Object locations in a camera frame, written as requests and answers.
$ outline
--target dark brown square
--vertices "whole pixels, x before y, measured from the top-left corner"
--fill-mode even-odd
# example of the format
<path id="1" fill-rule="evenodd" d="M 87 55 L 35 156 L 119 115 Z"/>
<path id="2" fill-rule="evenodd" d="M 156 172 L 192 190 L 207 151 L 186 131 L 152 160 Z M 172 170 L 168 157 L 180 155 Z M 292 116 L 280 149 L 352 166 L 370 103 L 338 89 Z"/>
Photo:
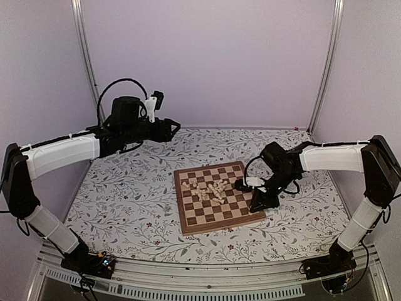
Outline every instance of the dark brown square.
<path id="1" fill-rule="evenodd" d="M 232 190 L 227 190 L 227 191 L 224 191 L 224 192 L 225 192 L 226 196 L 233 196 L 234 195 L 234 191 L 232 191 Z"/>
<path id="2" fill-rule="evenodd" d="M 238 195 L 236 196 L 236 200 L 239 202 L 239 201 L 245 200 L 245 198 L 244 198 L 244 196 L 243 196 L 242 194 L 238 194 Z"/>
<path id="3" fill-rule="evenodd" d="M 213 209 L 213 213 L 221 212 L 221 207 L 220 206 L 213 206 L 212 209 Z"/>
<path id="4" fill-rule="evenodd" d="M 207 208 L 207 207 L 211 207 L 211 206 L 212 206 L 212 204 L 211 204 L 211 202 L 209 200 L 202 202 L 202 207 L 203 208 Z"/>
<path id="5" fill-rule="evenodd" d="M 203 212 L 203 208 L 195 209 L 195 216 L 201 216 L 204 214 L 205 212 Z"/>
<path id="6" fill-rule="evenodd" d="M 225 211 L 223 212 L 223 216 L 224 218 L 232 218 L 232 213 L 231 211 Z"/>
<path id="7" fill-rule="evenodd" d="M 185 211 L 193 210 L 194 209 L 194 204 L 193 203 L 184 204 L 184 208 L 185 208 Z"/>
<path id="8" fill-rule="evenodd" d="M 248 215 L 248 208 L 241 208 L 240 212 L 242 215 Z"/>
<path id="9" fill-rule="evenodd" d="M 185 190 L 182 192 L 182 196 L 186 198 L 187 196 L 191 196 L 190 190 Z"/>
<path id="10" fill-rule="evenodd" d="M 238 207 L 238 203 L 229 203 L 229 205 L 230 205 L 230 209 L 231 210 L 235 210 L 235 209 L 238 209 L 239 207 Z"/>
<path id="11" fill-rule="evenodd" d="M 210 223 L 211 221 L 215 221 L 214 215 L 213 215 L 213 214 L 205 215 L 205 219 L 206 219 L 206 221 L 207 221 L 208 223 Z"/>
<path id="12" fill-rule="evenodd" d="M 188 226 L 196 224 L 196 218 L 187 218 L 187 224 Z"/>

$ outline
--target floral pattern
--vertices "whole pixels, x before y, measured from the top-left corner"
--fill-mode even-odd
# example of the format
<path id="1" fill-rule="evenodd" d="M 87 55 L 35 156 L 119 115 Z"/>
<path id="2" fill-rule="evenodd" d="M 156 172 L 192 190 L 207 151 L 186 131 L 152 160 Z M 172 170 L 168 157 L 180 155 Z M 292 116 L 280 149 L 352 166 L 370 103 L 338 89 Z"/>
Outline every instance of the floral pattern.
<path id="1" fill-rule="evenodd" d="M 301 192 L 281 194 L 281 206 L 266 210 L 263 222 L 203 235 L 180 232 L 174 170 L 246 164 L 272 141 L 289 149 L 309 139 L 299 130 L 184 129 L 166 144 L 146 141 L 135 152 L 93 163 L 66 224 L 93 251 L 138 260 L 250 263 L 327 253 L 348 218 L 325 171 L 304 173 Z M 256 161 L 249 175 L 269 177 L 270 170 Z"/>

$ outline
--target chessboard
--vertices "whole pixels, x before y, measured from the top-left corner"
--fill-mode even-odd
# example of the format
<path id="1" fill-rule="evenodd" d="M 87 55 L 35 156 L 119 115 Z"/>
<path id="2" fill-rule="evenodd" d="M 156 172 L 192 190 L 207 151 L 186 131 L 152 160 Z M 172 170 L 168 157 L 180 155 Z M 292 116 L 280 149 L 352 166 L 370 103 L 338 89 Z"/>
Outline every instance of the chessboard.
<path id="1" fill-rule="evenodd" d="M 242 162 L 174 171 L 182 234 L 187 236 L 209 233 L 263 221 L 266 217 L 264 211 L 249 214 L 248 206 L 252 200 L 252 193 L 234 189 L 236 179 L 243 177 Z M 196 189 L 192 186 L 193 182 L 196 182 L 200 189 L 207 189 L 209 184 L 213 185 L 219 180 L 228 183 L 221 192 L 223 204 L 212 200 L 215 196 L 213 193 L 206 194 L 205 200 L 192 195 L 191 190 Z"/>

